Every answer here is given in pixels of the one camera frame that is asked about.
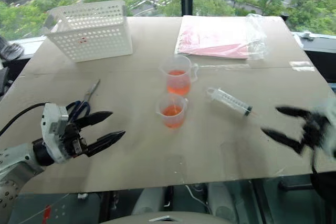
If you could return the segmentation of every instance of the clear plastic bag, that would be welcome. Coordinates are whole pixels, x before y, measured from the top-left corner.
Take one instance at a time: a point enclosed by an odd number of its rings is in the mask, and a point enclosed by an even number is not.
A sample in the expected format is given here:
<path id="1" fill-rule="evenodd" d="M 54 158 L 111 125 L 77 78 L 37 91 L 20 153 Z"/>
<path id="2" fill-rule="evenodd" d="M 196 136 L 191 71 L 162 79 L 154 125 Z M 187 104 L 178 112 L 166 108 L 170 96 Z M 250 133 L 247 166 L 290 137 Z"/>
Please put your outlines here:
<path id="1" fill-rule="evenodd" d="M 263 17 L 184 16 L 175 53 L 225 59 L 263 59 L 267 53 Z"/>

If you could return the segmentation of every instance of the table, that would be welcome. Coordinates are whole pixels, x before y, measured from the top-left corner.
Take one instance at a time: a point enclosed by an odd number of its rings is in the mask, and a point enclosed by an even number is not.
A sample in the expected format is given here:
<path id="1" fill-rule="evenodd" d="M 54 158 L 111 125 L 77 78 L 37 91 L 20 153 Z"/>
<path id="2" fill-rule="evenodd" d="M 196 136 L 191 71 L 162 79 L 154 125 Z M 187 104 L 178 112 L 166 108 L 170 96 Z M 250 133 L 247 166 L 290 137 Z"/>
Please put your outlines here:
<path id="1" fill-rule="evenodd" d="M 241 18 L 224 17 L 228 22 Z M 332 94 L 318 71 L 295 71 L 289 61 L 309 61 L 280 18 L 263 23 L 270 54 L 263 61 L 246 61 L 243 70 L 201 68 L 192 85 L 186 120 L 180 129 L 166 128 L 155 114 L 155 103 L 165 93 L 158 66 L 170 57 L 180 17 L 133 17 L 129 26 L 134 54 L 73 63 L 46 40 L 0 103 L 0 125 L 31 104 L 50 101 L 66 105 L 82 99 L 98 78 L 91 98 L 92 111 L 111 110 L 104 122 L 83 131 L 88 142 L 117 130 L 124 137 L 100 154 L 80 156 L 53 165 L 24 187 L 34 193 L 107 191 L 305 174 L 310 150 L 303 157 L 269 141 L 261 125 L 277 128 L 299 139 L 302 121 L 276 112 L 288 104 L 312 108 Z M 218 59 L 190 57 L 200 65 Z M 220 60 L 223 64 L 236 63 Z M 217 109 L 205 99 L 209 86 L 254 106 L 257 116 L 242 118 L 230 109 Z M 0 148 L 41 137 L 42 108 L 19 119 L 2 136 Z M 335 162 L 321 151 L 317 169 L 335 170 Z"/>

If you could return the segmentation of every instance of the measuring cup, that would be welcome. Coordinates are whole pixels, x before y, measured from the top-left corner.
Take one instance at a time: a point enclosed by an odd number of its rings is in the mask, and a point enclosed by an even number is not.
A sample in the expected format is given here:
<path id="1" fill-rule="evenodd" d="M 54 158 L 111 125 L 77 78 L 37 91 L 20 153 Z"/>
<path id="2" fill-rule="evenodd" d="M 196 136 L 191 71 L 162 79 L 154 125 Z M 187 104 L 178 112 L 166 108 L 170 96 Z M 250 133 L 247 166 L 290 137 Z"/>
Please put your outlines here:
<path id="1" fill-rule="evenodd" d="M 177 94 L 166 94 L 156 104 L 156 112 L 169 128 L 178 128 L 184 122 L 188 100 Z"/>
<path id="2" fill-rule="evenodd" d="M 197 80 L 198 64 L 192 64 L 185 56 L 175 56 L 164 62 L 159 69 L 166 77 L 167 91 L 186 95 L 191 83 Z"/>

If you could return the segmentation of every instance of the scissors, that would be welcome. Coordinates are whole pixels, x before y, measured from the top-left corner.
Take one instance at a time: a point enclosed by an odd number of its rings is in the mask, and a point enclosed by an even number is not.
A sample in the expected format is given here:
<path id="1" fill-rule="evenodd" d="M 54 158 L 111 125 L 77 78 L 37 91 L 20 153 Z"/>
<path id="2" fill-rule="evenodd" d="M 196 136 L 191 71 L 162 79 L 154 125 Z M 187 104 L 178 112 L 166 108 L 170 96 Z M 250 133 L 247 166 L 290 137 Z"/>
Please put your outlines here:
<path id="1" fill-rule="evenodd" d="M 68 106 L 66 106 L 66 109 L 67 109 L 68 112 L 71 108 L 73 108 L 71 110 L 71 112 L 69 113 L 69 122 L 70 123 L 77 120 L 79 115 L 84 110 L 86 110 L 85 113 L 84 113 L 84 116 L 87 116 L 87 115 L 90 114 L 91 107 L 90 107 L 90 104 L 89 104 L 89 100 L 90 100 L 92 94 L 94 93 L 94 91 L 96 90 L 99 83 L 100 83 L 100 79 L 95 84 L 93 84 L 93 86 L 85 93 L 83 101 L 72 102 Z"/>

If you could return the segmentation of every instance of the perforated basket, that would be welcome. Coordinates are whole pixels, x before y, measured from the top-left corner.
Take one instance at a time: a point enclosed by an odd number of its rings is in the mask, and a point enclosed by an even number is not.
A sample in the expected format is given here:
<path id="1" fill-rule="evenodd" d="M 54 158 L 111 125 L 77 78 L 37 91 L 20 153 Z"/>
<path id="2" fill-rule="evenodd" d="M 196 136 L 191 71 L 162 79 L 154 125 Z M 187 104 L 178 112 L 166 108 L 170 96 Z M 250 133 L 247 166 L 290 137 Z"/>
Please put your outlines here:
<path id="1" fill-rule="evenodd" d="M 61 6 L 49 13 L 52 29 L 44 28 L 46 36 L 75 62 L 132 54 L 124 1 Z"/>

